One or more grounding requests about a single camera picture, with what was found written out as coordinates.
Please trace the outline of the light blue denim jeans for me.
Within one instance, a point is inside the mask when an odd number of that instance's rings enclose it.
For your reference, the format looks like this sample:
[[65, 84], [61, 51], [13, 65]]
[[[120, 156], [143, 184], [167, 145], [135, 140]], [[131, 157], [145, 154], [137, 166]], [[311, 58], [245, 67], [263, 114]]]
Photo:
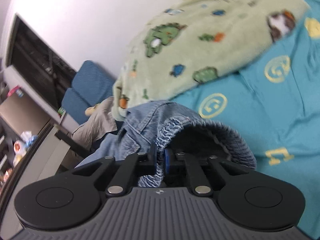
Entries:
[[221, 148], [232, 162], [253, 170], [257, 168], [256, 158], [236, 130], [219, 121], [203, 119], [195, 111], [165, 100], [150, 101], [128, 109], [118, 133], [108, 134], [99, 148], [80, 165], [105, 156], [124, 160], [128, 155], [148, 152], [152, 144], [157, 146], [156, 173], [140, 177], [140, 187], [161, 187], [167, 148], [199, 157], [213, 155]]

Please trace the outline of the blue quilted folding mattress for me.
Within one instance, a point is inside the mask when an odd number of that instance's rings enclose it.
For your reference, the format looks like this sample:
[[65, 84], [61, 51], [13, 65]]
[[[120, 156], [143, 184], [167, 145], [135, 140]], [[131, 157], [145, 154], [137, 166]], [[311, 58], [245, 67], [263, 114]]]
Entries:
[[115, 78], [93, 61], [84, 61], [74, 76], [61, 106], [78, 124], [88, 120], [85, 110], [113, 95]]

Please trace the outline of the grey cloth on chair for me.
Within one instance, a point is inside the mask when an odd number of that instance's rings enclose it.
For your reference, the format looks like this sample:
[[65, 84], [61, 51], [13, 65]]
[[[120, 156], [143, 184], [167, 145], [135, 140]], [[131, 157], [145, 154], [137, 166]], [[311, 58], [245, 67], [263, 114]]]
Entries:
[[113, 97], [106, 98], [88, 120], [81, 124], [73, 133], [72, 139], [87, 150], [95, 148], [97, 142], [110, 132], [117, 130], [117, 123], [112, 116]]

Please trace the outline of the white and black desk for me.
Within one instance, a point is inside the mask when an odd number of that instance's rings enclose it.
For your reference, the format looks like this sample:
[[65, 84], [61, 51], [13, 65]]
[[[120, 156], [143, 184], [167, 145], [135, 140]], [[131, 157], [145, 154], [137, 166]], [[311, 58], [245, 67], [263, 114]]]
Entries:
[[25, 186], [56, 174], [69, 145], [60, 140], [59, 128], [47, 125], [11, 174], [1, 195], [1, 239], [10, 239], [22, 229], [14, 199]]

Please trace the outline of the teal patterned bed sheet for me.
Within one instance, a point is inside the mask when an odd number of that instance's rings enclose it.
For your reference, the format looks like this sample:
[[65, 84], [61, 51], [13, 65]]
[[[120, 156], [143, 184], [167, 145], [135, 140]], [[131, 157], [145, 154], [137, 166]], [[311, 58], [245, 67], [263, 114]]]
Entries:
[[259, 172], [287, 181], [306, 200], [299, 227], [319, 238], [319, 0], [292, 34], [238, 72], [175, 98], [236, 129]]

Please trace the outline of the white tissue pack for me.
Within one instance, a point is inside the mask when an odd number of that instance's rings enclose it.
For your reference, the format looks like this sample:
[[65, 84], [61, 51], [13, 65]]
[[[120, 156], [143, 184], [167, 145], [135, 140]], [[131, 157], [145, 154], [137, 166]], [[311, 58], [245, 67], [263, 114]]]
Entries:
[[25, 142], [26, 147], [30, 147], [37, 139], [37, 135], [33, 135], [31, 131], [24, 131], [21, 133], [21, 138]]

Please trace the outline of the white round toy gadget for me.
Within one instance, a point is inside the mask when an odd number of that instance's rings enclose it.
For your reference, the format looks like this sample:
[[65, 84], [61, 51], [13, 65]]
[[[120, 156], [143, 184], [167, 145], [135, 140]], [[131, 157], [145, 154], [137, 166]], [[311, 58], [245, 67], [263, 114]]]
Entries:
[[20, 140], [14, 142], [13, 148], [15, 154], [23, 154], [25, 152], [25, 144]]

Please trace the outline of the green cartoon fleece blanket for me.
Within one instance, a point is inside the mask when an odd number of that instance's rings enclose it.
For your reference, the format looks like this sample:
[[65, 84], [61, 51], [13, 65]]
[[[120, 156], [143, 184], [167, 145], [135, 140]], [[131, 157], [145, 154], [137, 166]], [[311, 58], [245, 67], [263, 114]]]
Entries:
[[236, 72], [291, 34], [308, 8], [304, 0], [181, 0], [130, 42], [113, 117]]

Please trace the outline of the dark barred window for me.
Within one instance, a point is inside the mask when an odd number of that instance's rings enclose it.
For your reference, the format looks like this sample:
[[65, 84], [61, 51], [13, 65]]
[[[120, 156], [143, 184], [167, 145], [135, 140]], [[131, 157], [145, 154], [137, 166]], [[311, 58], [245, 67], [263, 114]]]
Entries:
[[10, 35], [7, 65], [14, 66], [31, 88], [56, 111], [76, 74], [19, 16], [14, 19]]

